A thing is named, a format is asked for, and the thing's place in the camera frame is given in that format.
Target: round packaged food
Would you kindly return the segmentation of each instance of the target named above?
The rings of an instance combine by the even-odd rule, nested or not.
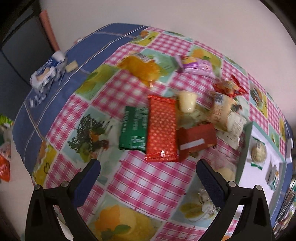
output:
[[[251,150],[251,158],[254,162],[264,162],[266,159],[266,147],[262,142],[257,142]]]

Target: white wall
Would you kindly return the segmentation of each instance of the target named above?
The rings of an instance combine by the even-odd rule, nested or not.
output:
[[[296,130],[296,46],[259,0],[40,0],[62,50],[113,22],[182,33],[233,59],[271,94]]]

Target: cream-colored cup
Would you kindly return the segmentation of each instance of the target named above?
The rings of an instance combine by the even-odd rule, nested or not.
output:
[[[195,109],[197,94],[190,91],[179,91],[180,111],[192,113]]]

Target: white label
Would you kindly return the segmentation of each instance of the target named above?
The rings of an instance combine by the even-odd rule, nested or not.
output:
[[[199,145],[204,144],[204,143],[205,143],[204,139],[199,139],[199,140],[195,140],[195,141],[192,141],[192,142],[188,142],[188,143],[185,143],[185,144],[181,145],[180,150],[189,149],[189,148],[199,146]]]

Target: green snack package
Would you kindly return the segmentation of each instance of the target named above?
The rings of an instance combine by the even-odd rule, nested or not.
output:
[[[148,108],[126,106],[119,149],[146,151]]]

